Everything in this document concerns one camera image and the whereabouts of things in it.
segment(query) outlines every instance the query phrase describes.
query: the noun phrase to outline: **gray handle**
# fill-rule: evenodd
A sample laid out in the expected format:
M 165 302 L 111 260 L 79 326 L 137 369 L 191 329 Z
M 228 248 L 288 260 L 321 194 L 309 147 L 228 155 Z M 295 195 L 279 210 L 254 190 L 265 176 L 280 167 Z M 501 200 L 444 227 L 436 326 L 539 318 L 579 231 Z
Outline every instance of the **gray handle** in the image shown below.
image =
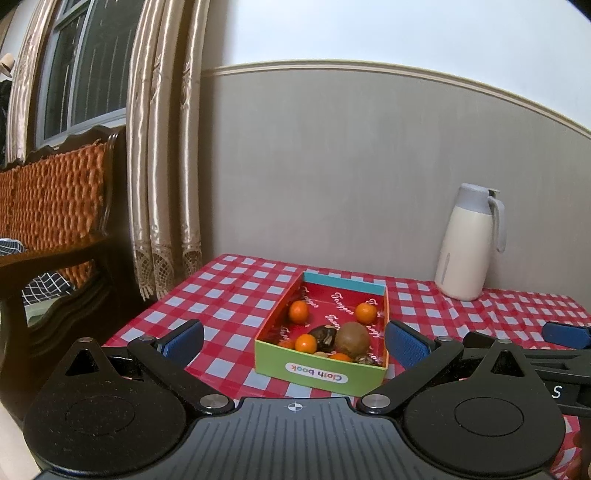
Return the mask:
M 503 253 L 507 243 L 507 230 L 505 229 L 505 205 L 503 205 L 502 201 L 492 196 L 488 197 L 488 205 L 492 209 L 492 215 L 495 220 L 495 248 L 499 253 Z

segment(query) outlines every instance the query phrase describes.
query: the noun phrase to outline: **red and white checkered tablecloth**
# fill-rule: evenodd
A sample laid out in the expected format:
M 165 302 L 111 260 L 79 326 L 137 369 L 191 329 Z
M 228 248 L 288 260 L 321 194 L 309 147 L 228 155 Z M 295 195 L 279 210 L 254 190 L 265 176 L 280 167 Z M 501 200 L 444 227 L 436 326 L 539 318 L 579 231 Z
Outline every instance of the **red and white checkered tablecloth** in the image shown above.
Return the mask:
M 288 283 L 304 270 L 385 284 L 391 317 L 429 337 L 462 338 L 468 331 L 477 330 L 509 338 L 524 348 L 548 349 L 556 345 L 542 340 L 545 322 L 580 326 L 591 322 L 587 312 L 565 296 L 485 290 L 476 301 L 456 301 L 442 295 L 433 282 L 221 255 L 131 320 L 105 345 L 125 346 L 144 333 L 161 337 L 197 318 L 204 324 L 206 342 L 186 370 L 229 397 L 341 396 L 265 377 L 254 370 L 254 336 Z M 387 378 L 401 371 L 399 365 L 392 364 Z M 573 446 L 573 435 L 579 429 L 577 418 L 565 417 L 565 422 L 567 435 L 553 468 L 558 478 L 564 476 L 567 464 L 577 453 Z

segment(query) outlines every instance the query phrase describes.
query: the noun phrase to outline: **hat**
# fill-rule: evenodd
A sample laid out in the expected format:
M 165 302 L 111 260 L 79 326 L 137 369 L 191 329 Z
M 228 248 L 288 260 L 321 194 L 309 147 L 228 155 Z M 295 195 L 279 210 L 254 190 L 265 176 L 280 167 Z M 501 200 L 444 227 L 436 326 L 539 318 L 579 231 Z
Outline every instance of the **hat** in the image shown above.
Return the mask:
M 7 53 L 0 59 L 0 73 L 3 73 L 8 78 L 12 78 L 10 73 L 14 68 L 14 57 L 11 53 Z

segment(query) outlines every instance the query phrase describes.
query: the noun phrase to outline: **blue gripper pad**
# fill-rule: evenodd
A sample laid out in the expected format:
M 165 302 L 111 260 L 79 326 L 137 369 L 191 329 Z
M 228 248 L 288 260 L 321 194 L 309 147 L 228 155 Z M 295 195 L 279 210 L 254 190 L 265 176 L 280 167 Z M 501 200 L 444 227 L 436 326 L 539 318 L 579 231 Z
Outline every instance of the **blue gripper pad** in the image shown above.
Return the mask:
M 565 323 L 548 322 L 542 327 L 542 338 L 546 342 L 582 350 L 591 346 L 591 333 L 587 327 Z
M 158 351 L 185 368 L 203 348 L 205 332 L 199 320 L 189 320 L 158 340 Z
M 384 334 L 388 353 L 405 369 L 427 357 L 437 345 L 399 320 L 390 320 Z

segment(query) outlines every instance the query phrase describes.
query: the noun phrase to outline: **curtain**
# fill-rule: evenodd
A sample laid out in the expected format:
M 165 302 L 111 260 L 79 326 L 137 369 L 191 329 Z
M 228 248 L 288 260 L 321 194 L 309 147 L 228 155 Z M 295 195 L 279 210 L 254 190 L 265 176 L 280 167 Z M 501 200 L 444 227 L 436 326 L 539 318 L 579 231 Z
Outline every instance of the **curtain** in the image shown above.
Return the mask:
M 129 210 L 143 298 L 202 266 L 199 86 L 209 0 L 145 0 L 129 68 Z
M 12 17 L 14 16 L 14 12 L 16 11 L 16 7 L 14 7 L 10 12 L 4 15 L 3 18 L 0 19 L 0 51 L 2 51 L 2 45 L 4 44 L 4 38 L 6 38 L 6 33 L 8 32 L 8 27 L 10 27 L 10 22 L 12 21 Z M 5 51 L 4 53 L 12 53 L 16 55 L 14 51 Z
M 21 49 L 12 71 L 12 90 L 8 106 L 8 125 L 6 132 L 6 160 L 24 160 L 31 145 L 28 143 L 29 126 L 34 118 L 36 102 L 32 102 L 33 88 L 37 72 L 40 72 L 41 56 L 47 31 L 50 28 L 54 11 L 60 0 L 39 0 Z

